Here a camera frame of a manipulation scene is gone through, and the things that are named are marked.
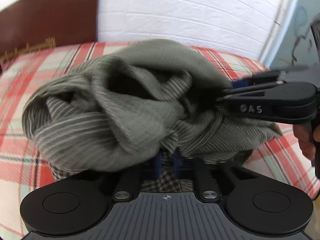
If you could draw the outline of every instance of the white brick wall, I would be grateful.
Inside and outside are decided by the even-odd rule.
[[[0,0],[0,10],[17,0]],[[169,38],[257,59],[280,0],[99,0],[98,39]]]

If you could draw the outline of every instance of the gray striped cloth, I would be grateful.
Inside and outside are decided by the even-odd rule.
[[[69,175],[119,171],[160,147],[216,163],[281,136],[274,123],[201,107],[214,99],[208,91],[228,87],[196,51],[170,40],[142,41],[40,87],[25,105],[23,131],[55,170]]]

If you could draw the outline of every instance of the silver screw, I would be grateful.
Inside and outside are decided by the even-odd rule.
[[[218,196],[218,194],[215,191],[212,190],[207,190],[205,192],[202,193],[202,196],[204,198],[216,198]]]
[[[130,197],[130,193],[126,191],[118,191],[115,193],[115,198],[117,199],[126,199]]]

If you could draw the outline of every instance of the plaid tablecloth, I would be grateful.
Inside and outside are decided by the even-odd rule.
[[[23,55],[4,67],[0,77],[0,236],[21,239],[27,230],[20,217],[22,199],[54,182],[47,162],[22,132],[25,102],[41,85],[90,58],[128,43],[87,43]],[[192,47],[231,80],[265,70],[259,62],[226,52]],[[292,126],[280,124],[284,136],[254,150],[245,167],[298,187],[313,196],[320,188],[310,161],[303,157]]]

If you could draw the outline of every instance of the finger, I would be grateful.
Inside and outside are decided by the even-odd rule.
[[[315,141],[320,142],[320,125],[314,130],[313,138]]]
[[[310,141],[310,132],[308,131],[307,128],[305,128],[301,124],[295,124],[293,126],[293,134],[295,137],[298,138],[298,140],[308,142]]]
[[[299,141],[302,154],[309,160],[314,160],[316,155],[316,147],[310,142]]]

